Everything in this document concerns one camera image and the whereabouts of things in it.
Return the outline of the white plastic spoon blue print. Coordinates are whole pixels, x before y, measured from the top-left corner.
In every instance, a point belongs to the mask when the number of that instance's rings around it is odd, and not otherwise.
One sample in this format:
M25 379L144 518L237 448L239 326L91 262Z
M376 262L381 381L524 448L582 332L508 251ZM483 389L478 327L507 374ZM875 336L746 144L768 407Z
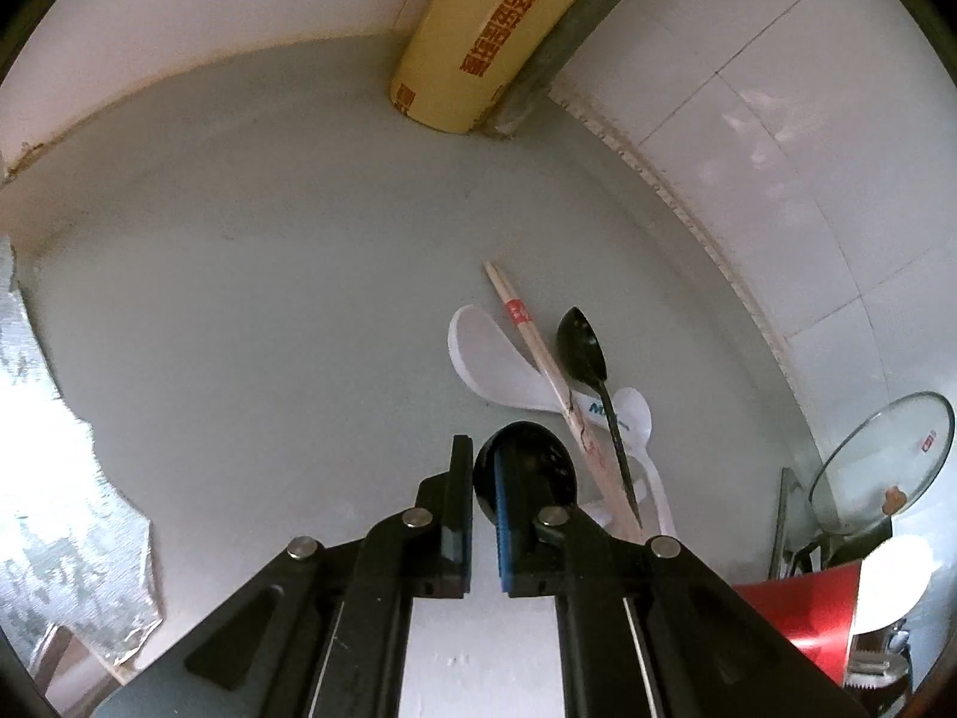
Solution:
M608 430L604 407L600 400L593 395L576 393L576 402L581 405L587 420L594 426ZM634 493L638 498L639 504L644 504L645 499L650 499L654 504L654 523L642 526L645 532L649 532L652 537L656 535L667 535L667 537L678 537L675 521L673 521L672 508L668 503L667 493L663 487L660 473L657 470L654 460L647 454L647 444L652 436L652 413L650 413L649 404L644 395L639 393L634 387L622 387L611 396L611 404L618 418L620 426L621 439L623 439L624 450L629 460L634 460L639 467L639 480L634 482ZM594 503L584 504L584 512L594 519L597 524L610 530L611 514L606 509L604 501L594 501Z

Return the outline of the disposable chopsticks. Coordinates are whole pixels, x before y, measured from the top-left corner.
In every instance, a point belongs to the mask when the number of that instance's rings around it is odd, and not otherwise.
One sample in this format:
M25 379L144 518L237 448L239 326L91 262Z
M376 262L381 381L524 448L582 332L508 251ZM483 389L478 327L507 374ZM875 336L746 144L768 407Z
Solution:
M613 533L622 540L631 541L631 543L642 543L645 540L645 532L642 530L638 515L628 503L626 493L621 486L620 475L617 473L617 467L613 465L606 457L604 449L600 448L597 436L595 436L592 426L586 420L583 410L577 404L576 398L572 395L571 386L566 381L565 375L561 373L558 361L553 358L547 344L543 340L542 334L538 332L532 319L531 312L526 304L519 297L517 290L504 276L503 270L492 263L485 261L483 270L487 274L488 281L492 282L495 292L506 308L506 313L510 315L510 320L516 326L517 332L521 334L522 340L526 342L529 352L537 365L538 371L545 376L548 381L554 398L560 404L560 412L571 431L577 449L581 452L595 485L600 489L604 501L610 509L611 520L613 521Z

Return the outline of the black plastic spoon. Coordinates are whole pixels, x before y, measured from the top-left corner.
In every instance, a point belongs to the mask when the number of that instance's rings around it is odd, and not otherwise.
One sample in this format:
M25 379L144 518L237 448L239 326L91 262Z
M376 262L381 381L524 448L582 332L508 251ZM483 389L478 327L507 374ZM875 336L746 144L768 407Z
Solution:
M517 468L517 499L545 506L576 506L576 468L560 437L533 421L513 421L481 446L472 471L478 507L496 522L495 460Z

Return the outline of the red cylindrical tin canister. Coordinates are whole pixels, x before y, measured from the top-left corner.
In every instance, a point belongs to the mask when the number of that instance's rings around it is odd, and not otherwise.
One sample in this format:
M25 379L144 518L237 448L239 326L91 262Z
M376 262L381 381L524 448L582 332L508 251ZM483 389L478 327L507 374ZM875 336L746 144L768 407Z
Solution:
M734 591L841 686L850 659L860 580L861 561L855 561L790 579L735 585Z

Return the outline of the black round spoon head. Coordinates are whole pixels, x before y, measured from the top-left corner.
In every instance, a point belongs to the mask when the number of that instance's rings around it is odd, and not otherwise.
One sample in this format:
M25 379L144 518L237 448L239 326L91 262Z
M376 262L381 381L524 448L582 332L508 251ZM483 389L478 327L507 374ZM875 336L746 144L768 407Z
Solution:
M633 473L629 468L628 455L624 452L621 439L620 423L611 404L611 395L606 388L608 371L604 351L600 347L600 340L594 327L590 326L587 316L581 308L573 306L566 311L556 329L556 348L560 354L560 361L566 373L589 386L594 393L599 394L602 409L605 413L606 426L610 431L611 446L617 457L618 473L623 483L624 496L628 501L629 509L633 512L636 521L641 520L639 503L634 493Z

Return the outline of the aluminium foil sheet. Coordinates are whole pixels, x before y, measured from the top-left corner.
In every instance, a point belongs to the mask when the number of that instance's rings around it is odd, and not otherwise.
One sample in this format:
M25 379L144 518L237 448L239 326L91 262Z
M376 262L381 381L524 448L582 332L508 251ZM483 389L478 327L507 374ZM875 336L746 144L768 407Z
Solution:
M2 629L39 668L57 629L109 668L162 622L151 524L105 478L47 368L2 242Z

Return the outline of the glass pot lid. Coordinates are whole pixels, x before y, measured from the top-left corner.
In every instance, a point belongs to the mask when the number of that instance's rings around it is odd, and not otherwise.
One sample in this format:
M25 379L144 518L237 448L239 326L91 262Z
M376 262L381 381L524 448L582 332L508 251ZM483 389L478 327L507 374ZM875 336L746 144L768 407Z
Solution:
M824 460L808 491L822 532L853 535L886 517L887 494L909 509L941 473L955 439L943 394L900 397L858 425Z

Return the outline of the white rice paddle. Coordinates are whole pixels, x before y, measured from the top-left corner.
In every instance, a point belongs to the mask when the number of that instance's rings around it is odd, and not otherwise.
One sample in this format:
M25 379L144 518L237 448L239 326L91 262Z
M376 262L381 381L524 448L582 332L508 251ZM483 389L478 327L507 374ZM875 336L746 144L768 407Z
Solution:
M852 634L879 631L902 619L921 600L936 561L918 535L897 535L861 561Z

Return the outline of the yellow cling film roll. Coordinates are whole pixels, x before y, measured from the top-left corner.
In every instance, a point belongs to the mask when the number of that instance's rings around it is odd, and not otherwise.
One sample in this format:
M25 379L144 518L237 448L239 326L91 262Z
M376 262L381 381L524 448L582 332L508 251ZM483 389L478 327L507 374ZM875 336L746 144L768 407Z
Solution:
M392 75L397 112L474 130L576 0L431 0Z

